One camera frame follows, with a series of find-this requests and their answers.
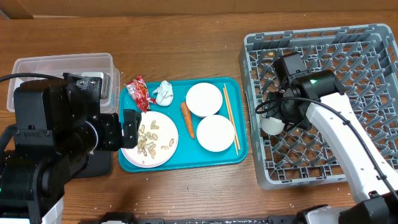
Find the white cup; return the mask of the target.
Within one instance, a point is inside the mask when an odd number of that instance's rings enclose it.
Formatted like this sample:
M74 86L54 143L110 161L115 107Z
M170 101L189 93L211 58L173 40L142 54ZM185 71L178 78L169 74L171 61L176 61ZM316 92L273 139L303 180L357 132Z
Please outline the white cup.
M284 130L285 124L277 118L261 118L261 129L268 135L278 135Z

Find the pink-rimmed white bowl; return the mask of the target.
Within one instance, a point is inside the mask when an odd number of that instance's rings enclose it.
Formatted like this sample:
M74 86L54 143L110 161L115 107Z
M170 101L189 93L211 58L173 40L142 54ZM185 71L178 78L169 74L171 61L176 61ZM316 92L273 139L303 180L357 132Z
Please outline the pink-rimmed white bowl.
M233 130L228 118L214 114L203 118L197 126L197 140L211 152L221 152L233 144Z

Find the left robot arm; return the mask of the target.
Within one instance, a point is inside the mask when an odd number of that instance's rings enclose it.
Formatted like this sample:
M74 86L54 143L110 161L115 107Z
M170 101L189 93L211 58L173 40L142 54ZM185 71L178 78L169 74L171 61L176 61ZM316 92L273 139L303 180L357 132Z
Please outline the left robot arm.
M1 222L60 223L74 164L90 153L132 149L141 113L102 113L103 81L64 73L25 73L14 91L16 123L1 134Z

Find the pile of peanuts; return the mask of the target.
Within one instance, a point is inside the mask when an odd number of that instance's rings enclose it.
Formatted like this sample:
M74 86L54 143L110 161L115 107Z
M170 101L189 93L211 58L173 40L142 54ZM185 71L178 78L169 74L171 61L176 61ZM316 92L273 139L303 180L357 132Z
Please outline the pile of peanuts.
M137 154L144 157L157 159L163 152L169 152L176 146L176 139L167 137L161 133L161 125L157 120L152 120L150 124L142 124L139 128Z

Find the wooden chopstick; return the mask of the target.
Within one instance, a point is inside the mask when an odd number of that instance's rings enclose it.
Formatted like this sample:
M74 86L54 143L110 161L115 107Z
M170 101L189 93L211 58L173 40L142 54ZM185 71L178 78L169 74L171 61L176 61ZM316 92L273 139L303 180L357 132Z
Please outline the wooden chopstick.
M234 122L233 111L232 111L232 107L231 107L231 102L229 100L228 89L226 87L226 84L224 84L223 91L224 91L224 97L225 97L225 100L226 100L226 107L228 109L229 120L231 121L231 123L233 125L233 128L234 128L234 133L235 133L234 145L235 145L235 148L236 148L236 154L239 155L239 151L241 150L241 147L240 147L240 144L239 144L238 133L237 133L236 125L235 125L235 122Z
M223 91L223 87L222 87L222 93L223 93L223 98L224 98L224 101L225 101L225 104L226 104L226 100L225 100L225 97L224 97L224 91ZM235 148L235 145L234 145L234 137L235 137L235 133L234 133L234 128L233 128L233 125L232 125L232 123L231 123L231 127L232 127L232 130L233 130L233 146L234 146L234 150L235 150L235 153L236 153L236 148Z

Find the red snack wrapper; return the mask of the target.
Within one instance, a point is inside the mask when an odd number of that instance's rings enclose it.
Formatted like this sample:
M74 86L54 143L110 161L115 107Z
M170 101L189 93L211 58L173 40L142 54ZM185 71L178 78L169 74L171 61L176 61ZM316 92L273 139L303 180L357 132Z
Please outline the red snack wrapper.
M155 98L149 96L149 89L141 76L126 83L127 91L130 97L136 103L136 106L144 113L150 110L150 104L156 104Z

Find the white plate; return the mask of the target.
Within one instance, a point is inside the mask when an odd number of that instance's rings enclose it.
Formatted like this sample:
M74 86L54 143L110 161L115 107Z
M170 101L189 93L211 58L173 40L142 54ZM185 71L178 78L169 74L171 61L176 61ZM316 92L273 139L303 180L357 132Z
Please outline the white plate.
M151 159L149 156L144 157L142 154L137 154L137 146L133 149L121 149L121 154L124 156L127 161L135 166L141 168L153 168L158 167L164 163L166 163L175 153L177 146L178 146L178 131L177 127L174 122L166 115L156 112L156 111L148 111L146 113L141 113L141 123L148 125L151 123L152 120L157 120L157 123L161 125L161 133L164 133L167 137L172 137L176 139L176 146L171 149L169 152L163 152L160 154L160 157L157 159Z

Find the orange carrot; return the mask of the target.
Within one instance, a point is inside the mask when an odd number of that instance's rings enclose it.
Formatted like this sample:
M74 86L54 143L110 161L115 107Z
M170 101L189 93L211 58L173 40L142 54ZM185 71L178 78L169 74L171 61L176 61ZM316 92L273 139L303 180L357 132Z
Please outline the orange carrot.
M183 118L185 121L185 125L187 127L187 131L192 139L195 138L195 132L193 128L193 123L192 123L192 116L191 116L191 111L188 109L188 106L185 101L183 101L180 105L181 112L183 114Z

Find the white tissue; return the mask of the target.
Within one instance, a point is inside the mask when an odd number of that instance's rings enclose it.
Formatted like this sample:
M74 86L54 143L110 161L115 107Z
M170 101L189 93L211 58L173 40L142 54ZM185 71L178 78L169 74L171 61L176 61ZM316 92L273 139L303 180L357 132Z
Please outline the white tissue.
M152 94L156 95L155 102L160 106L169 106L174 99L172 85L166 80L162 81Z

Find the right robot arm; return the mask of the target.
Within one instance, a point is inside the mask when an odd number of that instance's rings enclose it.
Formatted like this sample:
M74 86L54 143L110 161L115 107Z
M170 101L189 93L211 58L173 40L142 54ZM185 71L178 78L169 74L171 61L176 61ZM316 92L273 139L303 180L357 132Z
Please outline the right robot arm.
M283 122L308 121L321 133L355 201L351 208L308 208L297 223L397 223L397 172L358 121L343 84L329 70L281 81L275 105Z

